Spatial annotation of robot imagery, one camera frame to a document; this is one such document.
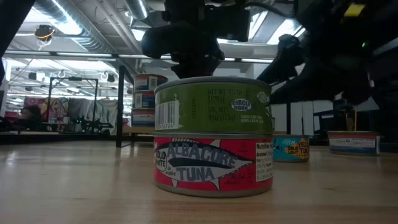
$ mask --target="table surface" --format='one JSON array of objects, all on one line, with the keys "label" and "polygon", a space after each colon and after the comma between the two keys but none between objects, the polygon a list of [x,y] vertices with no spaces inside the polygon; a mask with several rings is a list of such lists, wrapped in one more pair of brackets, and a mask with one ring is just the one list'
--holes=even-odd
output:
[{"label": "table surface", "polygon": [[152,144],[110,141],[0,148],[0,223],[397,223],[398,155],[312,147],[307,163],[274,163],[274,186],[245,198],[158,189]]}]

